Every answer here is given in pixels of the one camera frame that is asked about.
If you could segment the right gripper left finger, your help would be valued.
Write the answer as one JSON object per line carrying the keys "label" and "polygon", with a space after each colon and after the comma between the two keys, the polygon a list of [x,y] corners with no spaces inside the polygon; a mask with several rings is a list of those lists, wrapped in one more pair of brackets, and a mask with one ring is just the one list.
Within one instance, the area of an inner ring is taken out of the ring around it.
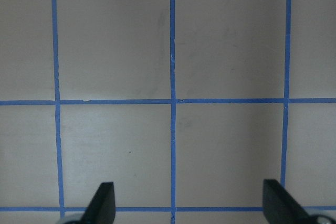
{"label": "right gripper left finger", "polygon": [[84,224],[113,224],[116,216],[113,182],[101,183],[80,219]]}

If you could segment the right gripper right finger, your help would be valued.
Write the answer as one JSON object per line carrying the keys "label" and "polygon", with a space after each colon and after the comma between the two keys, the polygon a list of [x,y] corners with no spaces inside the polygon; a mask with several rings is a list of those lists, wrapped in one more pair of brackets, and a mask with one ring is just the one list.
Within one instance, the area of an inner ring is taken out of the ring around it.
{"label": "right gripper right finger", "polygon": [[275,179],[264,179],[263,214],[270,224],[317,223]]}

